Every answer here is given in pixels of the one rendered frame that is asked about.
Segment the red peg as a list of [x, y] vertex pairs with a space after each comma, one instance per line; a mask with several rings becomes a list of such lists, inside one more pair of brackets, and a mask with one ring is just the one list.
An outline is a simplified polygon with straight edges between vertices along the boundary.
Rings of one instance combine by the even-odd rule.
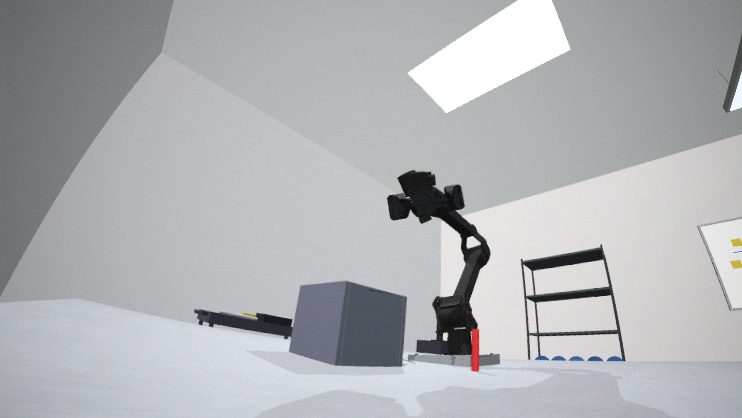
[[479, 371], [479, 330], [480, 329], [472, 329], [472, 365], [471, 369], [472, 371], [478, 372]]

